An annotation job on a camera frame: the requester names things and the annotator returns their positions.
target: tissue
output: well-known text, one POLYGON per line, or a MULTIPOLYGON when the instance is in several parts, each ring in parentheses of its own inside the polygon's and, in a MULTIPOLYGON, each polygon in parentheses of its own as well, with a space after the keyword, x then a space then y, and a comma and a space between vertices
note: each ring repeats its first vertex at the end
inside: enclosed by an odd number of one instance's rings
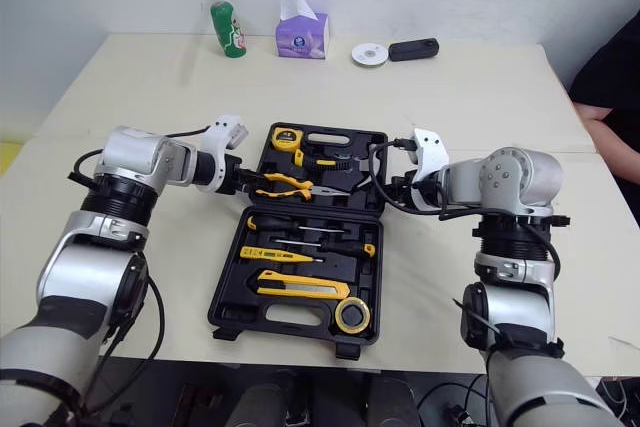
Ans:
POLYGON ((306 0, 283 0, 276 27, 280 57, 324 59, 329 47, 329 16, 314 12, 306 0))

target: tool case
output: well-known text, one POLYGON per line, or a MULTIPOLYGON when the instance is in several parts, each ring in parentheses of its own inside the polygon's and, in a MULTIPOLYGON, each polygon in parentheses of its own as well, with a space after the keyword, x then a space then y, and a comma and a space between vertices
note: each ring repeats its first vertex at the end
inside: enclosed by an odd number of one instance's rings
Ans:
MULTIPOLYGON (((360 160, 368 159, 369 146, 387 141, 382 132, 319 127, 291 123, 276 123, 270 128, 257 172, 281 173, 299 180, 310 180, 316 186, 330 187, 348 196, 313 195, 309 200, 302 196, 271 198, 251 192, 253 205, 242 213, 229 255, 218 281, 208 312, 209 322, 216 326, 215 339, 234 341, 244 330, 271 332, 311 337, 333 342, 336 357, 358 360, 361 346, 373 344, 379 335, 382 288, 383 227, 379 218, 384 210, 384 199, 368 181, 356 188, 368 176, 361 171, 360 160), (339 165, 352 162, 348 170, 308 170, 294 164, 294 151, 282 151, 272 142, 274 133, 294 129, 301 131, 299 149, 307 159, 335 159, 339 165), (294 229, 294 231, 252 230, 249 219, 255 216, 274 217, 293 221, 300 226, 343 230, 344 233, 294 229), (275 239, 319 243, 324 241, 359 241, 375 248, 373 257, 355 258, 335 252, 321 252, 318 247, 277 243, 275 239), (279 249, 303 254, 322 262, 275 262, 266 259, 241 258, 244 246, 279 249), (345 307, 336 317, 337 299, 318 299, 305 296, 265 295, 258 293, 258 286, 282 287, 281 282, 263 284, 258 280, 266 270, 284 275, 331 279, 346 283, 349 299, 357 297, 366 304, 369 320, 363 330, 346 333, 342 315, 355 323, 364 316, 362 309, 349 313, 345 307), (270 320, 270 309, 276 305, 286 309, 302 308, 318 317, 317 325, 292 321, 270 320)), ((379 154, 378 179, 384 183, 387 168, 386 150, 379 154)), ((272 192, 290 191, 292 187, 274 182, 272 192)))

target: person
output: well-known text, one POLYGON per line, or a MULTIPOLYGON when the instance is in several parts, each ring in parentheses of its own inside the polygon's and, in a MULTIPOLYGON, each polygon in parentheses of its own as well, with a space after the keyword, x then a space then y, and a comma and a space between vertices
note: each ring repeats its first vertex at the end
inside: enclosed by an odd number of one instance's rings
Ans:
POLYGON ((569 96, 640 225, 640 12, 578 72, 569 96))

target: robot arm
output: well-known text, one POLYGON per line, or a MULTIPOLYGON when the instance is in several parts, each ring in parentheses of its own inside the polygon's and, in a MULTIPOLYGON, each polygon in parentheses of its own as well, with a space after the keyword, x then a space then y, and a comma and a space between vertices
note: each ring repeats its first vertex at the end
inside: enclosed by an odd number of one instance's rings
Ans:
POLYGON ((460 332, 486 361, 500 425, 620 426, 582 375, 560 360, 563 344, 555 342, 553 282, 560 260, 551 227, 569 223, 551 206, 562 183, 557 160, 505 147, 450 164, 440 137, 421 129, 392 144, 418 165, 394 179, 391 190, 402 210, 441 220, 483 216, 472 234, 482 240, 474 264, 480 281, 465 289, 460 332))
POLYGON ((167 184, 234 193, 240 159, 225 149, 246 135, 229 115, 205 132, 201 150, 118 127, 93 178, 70 174, 89 192, 42 270, 36 316, 1 339, 2 425, 65 425, 67 412, 77 422, 100 346, 121 340, 142 308, 150 280, 143 249, 158 196, 167 184))

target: black device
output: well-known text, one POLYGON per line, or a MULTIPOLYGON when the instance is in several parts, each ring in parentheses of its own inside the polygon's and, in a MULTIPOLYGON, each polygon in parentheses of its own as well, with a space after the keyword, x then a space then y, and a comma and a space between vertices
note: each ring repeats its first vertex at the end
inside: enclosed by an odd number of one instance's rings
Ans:
MULTIPOLYGON (((254 203, 240 219, 233 244, 209 308, 209 322, 218 327, 214 338, 235 340, 244 330, 263 331, 302 337, 312 337, 335 343, 336 357, 357 360, 361 346, 373 344, 379 335, 380 292, 382 282, 383 227, 379 220, 385 201, 371 182, 366 159, 372 144, 386 142, 382 132, 339 129, 313 125, 276 123, 270 128, 257 172, 282 174, 299 181, 311 181, 349 195, 302 195, 282 197, 257 195, 251 192, 254 203), (347 171, 306 169, 296 165, 290 151, 277 149, 272 137, 276 130, 291 129, 301 135, 300 148, 312 158, 349 160, 353 168, 347 171), (271 217, 268 229, 258 228, 250 219, 271 217), (374 255, 344 255, 327 252, 315 246, 289 245, 276 242, 289 239, 310 244, 355 243, 374 247, 374 255), (322 262, 280 263, 266 258, 241 258, 244 246, 262 249, 286 249, 291 253, 321 258, 322 262), (272 270, 289 276, 331 279, 349 288, 348 297, 361 299, 369 309, 367 326, 357 333, 347 333, 336 320, 336 308, 341 300, 312 298, 305 294, 264 295, 258 293, 258 276, 272 270), (287 308, 310 310, 319 317, 318 325, 269 320, 270 307, 283 304, 287 308)), ((377 175, 384 179, 386 154, 379 156, 377 175)), ((290 191, 285 182, 273 182, 272 192, 290 191)))
POLYGON ((428 59, 438 54, 440 45, 436 39, 410 40, 397 42, 389 46, 389 60, 428 59))

